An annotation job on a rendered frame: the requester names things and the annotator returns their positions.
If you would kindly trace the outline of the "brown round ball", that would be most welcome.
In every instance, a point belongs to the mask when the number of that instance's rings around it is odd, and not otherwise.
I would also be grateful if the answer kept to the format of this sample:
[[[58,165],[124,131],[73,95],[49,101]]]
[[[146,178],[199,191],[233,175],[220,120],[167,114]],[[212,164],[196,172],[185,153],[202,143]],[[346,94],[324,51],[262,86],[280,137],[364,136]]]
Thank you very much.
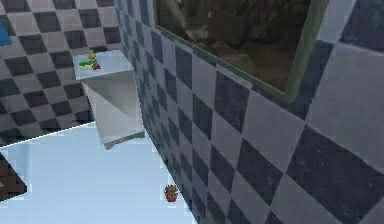
[[[168,202],[175,202],[178,198],[179,190],[176,185],[167,185],[164,194]]]

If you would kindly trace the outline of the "white cabinet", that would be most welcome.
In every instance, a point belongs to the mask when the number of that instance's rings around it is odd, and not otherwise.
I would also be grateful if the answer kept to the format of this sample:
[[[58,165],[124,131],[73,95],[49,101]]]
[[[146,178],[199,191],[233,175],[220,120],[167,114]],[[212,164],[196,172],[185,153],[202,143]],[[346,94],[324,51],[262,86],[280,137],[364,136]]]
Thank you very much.
[[[144,138],[145,128],[138,97],[135,71],[120,50],[98,52],[100,69],[81,68],[86,55],[73,57],[75,77],[83,85],[106,150],[125,141]]]

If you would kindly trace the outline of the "green framed window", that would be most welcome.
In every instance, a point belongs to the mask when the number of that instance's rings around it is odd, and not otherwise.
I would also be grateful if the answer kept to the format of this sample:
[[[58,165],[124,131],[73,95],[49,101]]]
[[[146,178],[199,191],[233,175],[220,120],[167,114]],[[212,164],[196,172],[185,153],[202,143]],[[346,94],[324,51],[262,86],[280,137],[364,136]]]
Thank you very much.
[[[292,102],[329,0],[153,0],[155,26]]]

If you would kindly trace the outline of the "yellow green small object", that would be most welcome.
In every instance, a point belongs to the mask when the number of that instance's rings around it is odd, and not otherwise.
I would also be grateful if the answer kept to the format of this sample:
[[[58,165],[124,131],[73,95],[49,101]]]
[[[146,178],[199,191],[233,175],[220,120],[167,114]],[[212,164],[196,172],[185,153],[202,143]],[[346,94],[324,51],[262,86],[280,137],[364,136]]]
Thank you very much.
[[[97,62],[96,53],[94,52],[93,49],[89,51],[89,53],[87,54],[87,58],[88,58],[87,61],[82,61],[79,63],[80,67],[93,66]]]

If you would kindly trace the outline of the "dark brown furniture corner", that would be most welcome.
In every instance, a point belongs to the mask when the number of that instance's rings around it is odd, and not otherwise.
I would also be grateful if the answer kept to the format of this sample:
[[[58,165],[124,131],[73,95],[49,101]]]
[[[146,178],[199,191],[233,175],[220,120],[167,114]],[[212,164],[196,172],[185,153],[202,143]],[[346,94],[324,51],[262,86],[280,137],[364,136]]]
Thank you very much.
[[[0,153],[0,202],[27,192],[27,185]]]

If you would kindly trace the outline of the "blue object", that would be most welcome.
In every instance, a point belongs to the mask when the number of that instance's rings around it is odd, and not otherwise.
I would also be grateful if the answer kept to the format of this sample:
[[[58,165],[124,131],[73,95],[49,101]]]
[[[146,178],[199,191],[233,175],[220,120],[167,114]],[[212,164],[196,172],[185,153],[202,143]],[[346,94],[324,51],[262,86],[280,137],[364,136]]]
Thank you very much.
[[[12,40],[10,39],[3,23],[0,21],[0,46],[10,46],[11,44]]]

